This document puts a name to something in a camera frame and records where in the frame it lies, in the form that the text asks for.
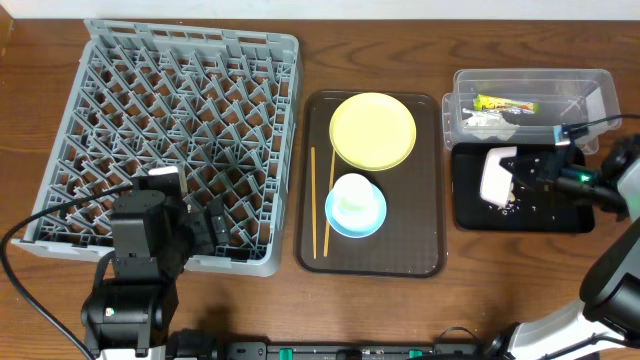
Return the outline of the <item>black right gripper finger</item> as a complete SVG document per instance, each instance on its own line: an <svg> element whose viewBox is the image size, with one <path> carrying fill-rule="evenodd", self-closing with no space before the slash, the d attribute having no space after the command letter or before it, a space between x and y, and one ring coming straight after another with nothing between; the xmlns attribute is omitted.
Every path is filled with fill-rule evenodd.
<svg viewBox="0 0 640 360"><path fill-rule="evenodd" d="M538 155L504 157L499 164L506 170L536 170L541 162Z"/></svg>
<svg viewBox="0 0 640 360"><path fill-rule="evenodd" d="M538 173L535 169L529 169L524 171L511 170L513 179L529 191L539 191L541 189L541 183L538 180Z"/></svg>

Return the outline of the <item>pink white bowl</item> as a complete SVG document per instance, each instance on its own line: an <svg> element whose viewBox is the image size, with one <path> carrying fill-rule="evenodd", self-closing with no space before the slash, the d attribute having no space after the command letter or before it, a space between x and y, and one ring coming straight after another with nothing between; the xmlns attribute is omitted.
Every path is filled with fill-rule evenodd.
<svg viewBox="0 0 640 360"><path fill-rule="evenodd" d="M480 183L482 200L498 207L508 205L513 175L500 165L500 161L516 155L515 146L492 148L487 152Z"/></svg>

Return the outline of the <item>white tissue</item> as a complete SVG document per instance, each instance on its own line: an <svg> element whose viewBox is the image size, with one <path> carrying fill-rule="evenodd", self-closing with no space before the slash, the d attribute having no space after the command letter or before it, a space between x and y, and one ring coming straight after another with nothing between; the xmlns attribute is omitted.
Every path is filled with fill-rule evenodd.
<svg viewBox="0 0 640 360"><path fill-rule="evenodd" d="M462 124L471 135L480 140L495 137L498 140L507 141L520 128L517 124L507 122L499 111L476 111L463 108L462 112L469 115Z"/></svg>

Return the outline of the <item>green snack wrapper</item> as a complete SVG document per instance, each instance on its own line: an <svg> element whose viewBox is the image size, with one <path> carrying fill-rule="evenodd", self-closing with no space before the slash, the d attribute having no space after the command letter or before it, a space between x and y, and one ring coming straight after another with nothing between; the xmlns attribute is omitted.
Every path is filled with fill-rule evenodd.
<svg viewBox="0 0 640 360"><path fill-rule="evenodd" d="M539 112L539 105L537 103L484 94L478 94L473 100L473 105L476 111L495 110L514 114L537 114Z"/></svg>

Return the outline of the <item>wooden chopstick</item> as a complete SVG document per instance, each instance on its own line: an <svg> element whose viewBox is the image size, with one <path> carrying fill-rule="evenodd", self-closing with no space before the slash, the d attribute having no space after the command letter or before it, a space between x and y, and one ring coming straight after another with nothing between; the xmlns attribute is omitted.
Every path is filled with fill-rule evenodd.
<svg viewBox="0 0 640 360"><path fill-rule="evenodd" d="M335 163L336 163L336 152L335 152L335 149L332 149L330 172L329 172L328 195L325 200L325 228L324 228L324 241L323 241L323 257L325 258L328 257L329 244L330 244L330 212L331 211L327 208L327 203L329 201L329 196L331 195L331 191L334 185Z"/></svg>
<svg viewBox="0 0 640 360"><path fill-rule="evenodd" d="M317 259L317 198L316 198L316 149L310 149L311 160L311 215L312 215L312 254L313 259Z"/></svg>

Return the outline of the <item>white plastic cup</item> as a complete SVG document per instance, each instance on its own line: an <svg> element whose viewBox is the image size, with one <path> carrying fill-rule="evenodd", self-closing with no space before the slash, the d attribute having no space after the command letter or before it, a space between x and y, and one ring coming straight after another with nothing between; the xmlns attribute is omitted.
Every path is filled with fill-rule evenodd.
<svg viewBox="0 0 640 360"><path fill-rule="evenodd" d="M371 183L357 173L341 176L333 190L336 191L338 205L349 212L364 210L372 200Z"/></svg>

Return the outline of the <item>light blue saucer bowl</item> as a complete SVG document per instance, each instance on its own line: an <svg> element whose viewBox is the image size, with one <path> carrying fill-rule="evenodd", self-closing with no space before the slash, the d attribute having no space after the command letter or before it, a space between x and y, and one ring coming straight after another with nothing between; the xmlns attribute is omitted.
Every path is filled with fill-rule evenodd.
<svg viewBox="0 0 640 360"><path fill-rule="evenodd" d="M330 226L348 238L364 238L374 234L383 225L387 214L387 203L381 190L371 185L372 200L364 210L349 212L338 205L336 191L332 190L327 203Z"/></svg>

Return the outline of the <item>yellow round plate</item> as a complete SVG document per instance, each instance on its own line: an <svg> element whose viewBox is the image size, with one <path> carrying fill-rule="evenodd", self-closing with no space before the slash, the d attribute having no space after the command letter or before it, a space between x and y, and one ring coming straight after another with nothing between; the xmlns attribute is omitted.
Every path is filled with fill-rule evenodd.
<svg viewBox="0 0 640 360"><path fill-rule="evenodd" d="M417 127L400 100L367 92L349 97L331 116L330 142L347 164L383 171L403 162L413 150Z"/></svg>

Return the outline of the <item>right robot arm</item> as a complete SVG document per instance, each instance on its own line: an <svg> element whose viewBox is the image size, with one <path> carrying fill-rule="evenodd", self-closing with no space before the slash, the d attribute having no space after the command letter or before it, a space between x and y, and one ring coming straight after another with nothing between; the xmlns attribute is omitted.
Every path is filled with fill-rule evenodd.
<svg viewBox="0 0 640 360"><path fill-rule="evenodd" d="M616 144L599 173L570 164L569 150L520 154L513 147L491 149L482 179L503 199L508 181L537 194L573 196L607 205L615 197L632 224L594 263L578 300L534 322L520 323L492 343L444 343L428 347L338 345L276 346L263 342L227 345L226 359L596 359L600 351L639 345L639 143Z"/></svg>

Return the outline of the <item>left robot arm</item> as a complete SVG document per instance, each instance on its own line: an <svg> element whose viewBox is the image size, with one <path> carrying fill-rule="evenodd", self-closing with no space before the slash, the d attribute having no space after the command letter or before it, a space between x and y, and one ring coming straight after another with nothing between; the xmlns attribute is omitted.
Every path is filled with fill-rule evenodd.
<svg viewBox="0 0 640 360"><path fill-rule="evenodd" d="M85 345L94 357L113 349L146 357L167 344L185 264L213 243L211 213L159 190L135 190L115 201L111 228L114 250L98 262L81 312Z"/></svg>

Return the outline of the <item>black waste tray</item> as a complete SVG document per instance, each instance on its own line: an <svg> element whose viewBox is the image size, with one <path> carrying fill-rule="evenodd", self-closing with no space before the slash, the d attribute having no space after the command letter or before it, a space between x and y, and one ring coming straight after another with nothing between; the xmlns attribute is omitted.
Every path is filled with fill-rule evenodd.
<svg viewBox="0 0 640 360"><path fill-rule="evenodd" d="M589 233L595 227L590 205L514 184L514 200L500 208L480 196L487 153L494 143L458 143L451 150L454 220L465 230Z"/></svg>

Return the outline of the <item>rice and peanut waste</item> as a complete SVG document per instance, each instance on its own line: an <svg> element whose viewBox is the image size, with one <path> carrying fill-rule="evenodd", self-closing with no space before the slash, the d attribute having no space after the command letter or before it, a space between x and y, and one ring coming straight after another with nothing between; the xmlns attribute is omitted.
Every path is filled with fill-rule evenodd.
<svg viewBox="0 0 640 360"><path fill-rule="evenodd" d="M549 193L526 190L521 185L513 185L504 207L499 208L503 216L520 218L540 218L555 221L554 201Z"/></svg>

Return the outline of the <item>clear plastic waste bin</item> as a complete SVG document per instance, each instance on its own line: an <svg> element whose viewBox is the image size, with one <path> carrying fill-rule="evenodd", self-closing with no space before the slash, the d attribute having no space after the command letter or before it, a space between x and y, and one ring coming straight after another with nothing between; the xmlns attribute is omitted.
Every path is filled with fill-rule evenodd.
<svg viewBox="0 0 640 360"><path fill-rule="evenodd" d="M537 103L537 114L499 111L505 120L520 126L507 141L491 137L480 140L462 121L463 108L475 110L478 94ZM584 154L599 149L598 136L617 129L620 113L611 74L603 69L463 69L453 77L453 91L442 99L443 139L447 148L458 143L553 144L553 127L589 122L588 133L575 140Z"/></svg>

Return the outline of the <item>grey plastic dish rack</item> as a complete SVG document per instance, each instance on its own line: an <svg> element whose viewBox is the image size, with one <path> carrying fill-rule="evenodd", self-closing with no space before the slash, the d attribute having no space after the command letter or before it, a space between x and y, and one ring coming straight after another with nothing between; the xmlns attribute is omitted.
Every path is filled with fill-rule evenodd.
<svg viewBox="0 0 640 360"><path fill-rule="evenodd" d="M221 198L228 245L194 272L268 277L281 263L303 74L289 34L89 19L34 204L15 245L95 262L112 248L113 189L181 166L188 197Z"/></svg>

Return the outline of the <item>dark brown serving tray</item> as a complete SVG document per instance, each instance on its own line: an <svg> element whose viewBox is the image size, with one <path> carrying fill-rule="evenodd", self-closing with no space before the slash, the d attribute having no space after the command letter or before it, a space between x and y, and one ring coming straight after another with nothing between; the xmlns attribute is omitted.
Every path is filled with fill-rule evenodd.
<svg viewBox="0 0 640 360"><path fill-rule="evenodd" d="M417 127L410 155L398 166L368 172L366 178L384 194L387 214L374 234L353 239L330 227L328 257L323 257L324 204L328 195L332 146L329 122L349 91L322 90L305 104L307 123L302 136L304 171L300 181L295 257L310 272L429 278L446 262L446 215L442 129L437 102L424 94L398 93L396 99L408 107ZM311 160L316 149L317 259L312 254ZM336 156L335 179L353 172Z"/></svg>

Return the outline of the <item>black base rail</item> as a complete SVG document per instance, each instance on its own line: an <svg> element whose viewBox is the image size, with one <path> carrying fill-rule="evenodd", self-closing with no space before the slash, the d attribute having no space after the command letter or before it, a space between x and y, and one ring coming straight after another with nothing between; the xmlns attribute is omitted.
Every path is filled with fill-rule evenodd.
<svg viewBox="0 0 640 360"><path fill-rule="evenodd" d="M421 345L220 343L211 334L185 329L169 338L166 359L194 360L415 360L484 359L477 342Z"/></svg>

